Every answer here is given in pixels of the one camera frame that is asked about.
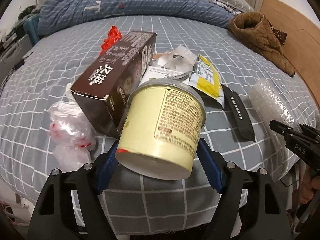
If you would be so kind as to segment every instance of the human hand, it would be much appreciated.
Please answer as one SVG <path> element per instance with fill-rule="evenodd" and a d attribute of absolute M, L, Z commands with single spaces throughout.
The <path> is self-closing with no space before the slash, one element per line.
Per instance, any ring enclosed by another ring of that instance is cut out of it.
<path fill-rule="evenodd" d="M 311 178 L 311 168 L 307 165 L 303 175 L 303 180 L 299 190 L 299 201 L 301 204 L 307 204 L 314 196 L 312 189 L 320 189 L 320 176 Z"/>

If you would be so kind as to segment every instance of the yellow plastic cup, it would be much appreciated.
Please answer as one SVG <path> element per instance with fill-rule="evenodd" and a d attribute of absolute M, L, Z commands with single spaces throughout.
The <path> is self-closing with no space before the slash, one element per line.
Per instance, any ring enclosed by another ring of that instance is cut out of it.
<path fill-rule="evenodd" d="M 117 160 L 151 178 L 188 178 L 206 119 L 199 94 L 177 80 L 154 79 L 130 95 L 128 109 Z"/>

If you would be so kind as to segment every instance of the blue duvet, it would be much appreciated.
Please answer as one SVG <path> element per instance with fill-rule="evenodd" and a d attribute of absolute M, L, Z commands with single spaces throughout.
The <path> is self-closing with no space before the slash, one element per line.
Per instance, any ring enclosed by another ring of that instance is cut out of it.
<path fill-rule="evenodd" d="M 204 0 L 46 0 L 38 32 L 50 35 L 61 29 L 120 15 L 167 15 L 228 28 L 234 16 Z"/>

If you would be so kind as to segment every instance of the wooden headboard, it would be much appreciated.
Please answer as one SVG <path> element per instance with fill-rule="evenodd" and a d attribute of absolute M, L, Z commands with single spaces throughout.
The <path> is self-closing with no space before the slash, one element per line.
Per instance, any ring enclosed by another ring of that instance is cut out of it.
<path fill-rule="evenodd" d="M 273 27 L 288 34 L 283 52 L 320 104 L 320 29 L 303 14 L 279 0 L 263 0 L 260 11 Z"/>

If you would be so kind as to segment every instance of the yellow snack packet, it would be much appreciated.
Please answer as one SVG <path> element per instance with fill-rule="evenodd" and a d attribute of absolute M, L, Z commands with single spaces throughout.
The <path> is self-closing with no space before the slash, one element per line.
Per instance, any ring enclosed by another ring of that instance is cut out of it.
<path fill-rule="evenodd" d="M 224 93 L 221 86 L 221 77 L 213 64 L 200 54 L 193 66 L 193 73 L 190 77 L 189 86 L 214 98 L 222 105 L 222 107 L 224 107 Z"/>

